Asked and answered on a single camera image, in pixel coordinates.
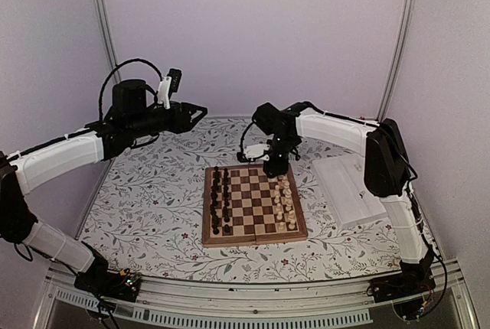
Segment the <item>right aluminium frame post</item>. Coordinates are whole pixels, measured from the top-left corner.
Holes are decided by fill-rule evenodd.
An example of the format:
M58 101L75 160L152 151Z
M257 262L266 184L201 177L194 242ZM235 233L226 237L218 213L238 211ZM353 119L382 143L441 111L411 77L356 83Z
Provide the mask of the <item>right aluminium frame post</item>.
M397 33L397 39L395 41L394 53L390 62L390 67L388 70L384 91L381 97L381 102L378 107L376 116L377 121L381 121L386 118L391 100L394 95L394 90L397 84L397 78L399 76L403 60L403 52L409 35L410 23L412 20L415 4L416 0L403 0L403 9Z

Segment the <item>row of dark chess pieces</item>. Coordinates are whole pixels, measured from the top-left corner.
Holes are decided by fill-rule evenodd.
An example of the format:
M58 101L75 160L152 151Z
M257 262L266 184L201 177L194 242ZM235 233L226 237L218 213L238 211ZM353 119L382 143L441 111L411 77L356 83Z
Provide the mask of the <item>row of dark chess pieces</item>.
M230 221L230 174L227 168L212 169L211 178L211 229L217 236L231 236Z

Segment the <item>wooden chess board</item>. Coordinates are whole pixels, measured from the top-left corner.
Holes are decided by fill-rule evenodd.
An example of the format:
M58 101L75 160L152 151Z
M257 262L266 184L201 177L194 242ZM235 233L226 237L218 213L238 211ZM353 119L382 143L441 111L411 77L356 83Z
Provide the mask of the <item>wooden chess board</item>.
M227 168L230 174L230 221L231 236L215 236L211 229L211 178L212 169L204 174L204 206L202 220L202 243L206 248L293 243L307 240L305 223L299 192L292 170L288 173L268 178L260 164L235 165ZM289 181L289 188L282 186L282 179ZM285 196L283 189L290 189ZM286 201L292 202L292 210L285 210ZM289 228L289 221L296 221L296 228ZM279 222L285 229L279 230Z

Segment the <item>aluminium frame post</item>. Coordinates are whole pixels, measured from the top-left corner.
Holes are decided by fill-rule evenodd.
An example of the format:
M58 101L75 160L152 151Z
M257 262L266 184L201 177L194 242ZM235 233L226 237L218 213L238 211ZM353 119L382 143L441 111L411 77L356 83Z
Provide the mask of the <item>aluminium frame post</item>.
M113 69L117 65L116 49L109 25L109 16L106 10L105 0L93 0L96 19L98 22L103 47L109 67Z
M381 121L386 118L391 100L394 95L394 90L397 84L397 78L399 76L403 60L403 52L409 35L410 23L412 20L415 4L416 0L403 0L403 9L397 33L397 39L395 41L394 53L390 62L390 67L388 70L384 91L381 97L381 102L378 107L376 116L377 121Z

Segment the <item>front aluminium rail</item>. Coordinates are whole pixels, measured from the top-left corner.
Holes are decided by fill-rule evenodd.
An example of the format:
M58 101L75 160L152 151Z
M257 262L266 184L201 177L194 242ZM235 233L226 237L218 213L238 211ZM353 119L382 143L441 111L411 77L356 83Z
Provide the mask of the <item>front aluminium rail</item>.
M400 315L422 295L377 302L370 278L241 284L145 277L134 302L112 300L113 317L97 319L97 301L52 265L44 280L36 328L477 328L459 264L432 267L436 289L419 319Z

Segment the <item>left aluminium frame post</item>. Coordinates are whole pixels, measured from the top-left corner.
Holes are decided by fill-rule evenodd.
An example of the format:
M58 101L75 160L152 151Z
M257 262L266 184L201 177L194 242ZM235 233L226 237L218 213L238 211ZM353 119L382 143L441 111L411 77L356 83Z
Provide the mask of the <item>left aluminium frame post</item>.
M117 65L116 49L109 25L109 16L106 10L105 0L93 0L96 19L98 22L103 47L109 67L113 69Z

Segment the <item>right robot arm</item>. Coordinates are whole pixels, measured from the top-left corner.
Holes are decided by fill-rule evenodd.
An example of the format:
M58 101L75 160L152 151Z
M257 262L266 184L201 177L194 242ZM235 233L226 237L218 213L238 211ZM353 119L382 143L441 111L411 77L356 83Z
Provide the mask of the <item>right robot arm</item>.
M367 291L376 302L428 292L426 299L401 304L395 311L405 321L431 314L441 302L432 296L436 284L431 265L441 258L423 233L423 218L412 187L418 175L408 160L397 123L392 119L353 119L320 110L308 101L283 110L265 103L256 109L252 122L269 140L240 150L246 161L263 161L263 170L270 177L287 172L289 156L299 156L297 148L304 138L339 145L361 157L363 185L387 211L400 246L401 268L396 275L372 279Z

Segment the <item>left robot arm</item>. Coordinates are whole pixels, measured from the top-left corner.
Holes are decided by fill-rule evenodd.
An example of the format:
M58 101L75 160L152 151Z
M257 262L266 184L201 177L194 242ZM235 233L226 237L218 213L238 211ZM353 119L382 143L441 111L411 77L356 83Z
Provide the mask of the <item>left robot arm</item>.
M171 99L182 72L171 68L158 75L158 89L131 79L112 89L112 105L98 119L76 132L25 151L1 156L1 237L28 252L39 253L72 269L75 287L96 298L134 302L140 275L130 269L109 270L108 261L87 243L68 236L36 217L25 196L35 188L86 165L111 160L126 149L137 149L140 138L155 142L161 133L191 131L207 108Z

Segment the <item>white three-compartment plastic tray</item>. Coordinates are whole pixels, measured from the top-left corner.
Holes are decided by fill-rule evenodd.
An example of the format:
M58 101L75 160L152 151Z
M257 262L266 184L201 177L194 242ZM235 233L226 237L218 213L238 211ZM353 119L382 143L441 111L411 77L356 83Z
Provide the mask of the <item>white three-compartment plastic tray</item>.
M340 229L387 217L378 197L364 185L364 158L358 154L312 162L320 191Z

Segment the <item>floral patterned table mat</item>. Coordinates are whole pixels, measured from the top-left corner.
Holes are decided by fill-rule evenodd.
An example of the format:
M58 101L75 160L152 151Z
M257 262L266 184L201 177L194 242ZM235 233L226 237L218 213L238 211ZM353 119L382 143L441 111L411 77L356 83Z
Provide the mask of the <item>floral patterned table mat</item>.
M312 162L346 151L307 138L291 160L309 237L297 243L208 249L201 241L204 171L237 163L241 142L265 135L247 119L207 117L190 132L165 133L112 164L80 238L112 269L208 282L279 283L349 279L399 269L388 219L338 226L321 195Z

